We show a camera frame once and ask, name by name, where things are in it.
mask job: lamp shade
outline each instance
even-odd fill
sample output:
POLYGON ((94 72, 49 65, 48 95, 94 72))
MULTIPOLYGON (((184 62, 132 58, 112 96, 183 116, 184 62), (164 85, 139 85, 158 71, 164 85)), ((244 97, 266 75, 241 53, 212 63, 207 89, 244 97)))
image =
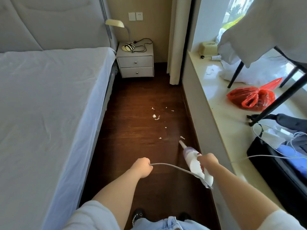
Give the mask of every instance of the lamp shade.
POLYGON ((116 27, 125 27, 122 21, 114 20, 114 19, 107 19, 105 24, 110 25, 110 26, 116 26, 116 27))

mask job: curtain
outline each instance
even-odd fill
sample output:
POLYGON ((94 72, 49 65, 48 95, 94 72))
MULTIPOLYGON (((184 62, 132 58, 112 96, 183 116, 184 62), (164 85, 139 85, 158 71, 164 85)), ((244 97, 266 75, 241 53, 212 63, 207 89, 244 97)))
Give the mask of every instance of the curtain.
POLYGON ((167 73, 170 75, 169 83, 171 85, 179 84, 190 7, 191 0, 173 0, 172 2, 169 53, 167 61, 167 73))

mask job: lamp base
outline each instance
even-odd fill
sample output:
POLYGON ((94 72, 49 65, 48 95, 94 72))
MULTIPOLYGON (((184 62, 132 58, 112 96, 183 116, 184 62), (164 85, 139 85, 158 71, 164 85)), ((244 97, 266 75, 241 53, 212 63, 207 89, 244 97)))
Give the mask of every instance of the lamp base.
POLYGON ((133 51, 134 49, 135 49, 135 45, 134 45, 132 42, 125 43, 125 44, 122 46, 122 50, 123 50, 123 51, 133 51))

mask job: person's left hand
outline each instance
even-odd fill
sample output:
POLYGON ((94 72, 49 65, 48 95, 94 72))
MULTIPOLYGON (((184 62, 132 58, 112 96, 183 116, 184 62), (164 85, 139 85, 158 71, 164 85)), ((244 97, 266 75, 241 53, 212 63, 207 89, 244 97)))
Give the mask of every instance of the person's left hand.
POLYGON ((153 167, 150 164, 150 160, 146 157, 139 158, 131 166, 131 170, 137 171, 140 175, 140 178, 146 178, 150 172, 153 170, 153 167))

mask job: bed sheet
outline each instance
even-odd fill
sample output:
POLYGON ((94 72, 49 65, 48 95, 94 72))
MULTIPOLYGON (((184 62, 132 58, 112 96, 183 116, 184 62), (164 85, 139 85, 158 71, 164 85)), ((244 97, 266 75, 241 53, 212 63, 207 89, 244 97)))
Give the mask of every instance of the bed sheet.
POLYGON ((0 229, 61 229, 76 209, 115 54, 0 54, 0 229))

